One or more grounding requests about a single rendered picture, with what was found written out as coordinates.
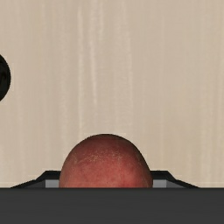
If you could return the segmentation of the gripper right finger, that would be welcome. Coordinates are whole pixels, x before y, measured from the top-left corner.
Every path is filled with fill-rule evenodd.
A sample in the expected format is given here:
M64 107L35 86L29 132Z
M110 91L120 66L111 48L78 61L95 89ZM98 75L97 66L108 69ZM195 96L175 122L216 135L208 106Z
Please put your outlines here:
M154 188L196 188L196 185L175 179L168 171L151 171Z

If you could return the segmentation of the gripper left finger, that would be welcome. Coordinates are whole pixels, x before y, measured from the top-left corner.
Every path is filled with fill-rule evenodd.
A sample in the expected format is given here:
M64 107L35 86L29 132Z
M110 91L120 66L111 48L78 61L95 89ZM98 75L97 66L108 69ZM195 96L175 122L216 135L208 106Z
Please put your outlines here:
M58 188L60 171L44 171L38 178L29 180L15 188Z

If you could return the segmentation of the black mug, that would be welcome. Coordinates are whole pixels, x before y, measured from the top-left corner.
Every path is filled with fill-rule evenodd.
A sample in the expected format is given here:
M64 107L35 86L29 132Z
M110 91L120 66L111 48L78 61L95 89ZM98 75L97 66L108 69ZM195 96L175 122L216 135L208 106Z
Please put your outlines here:
M11 86L11 70L0 54L0 101L7 95Z

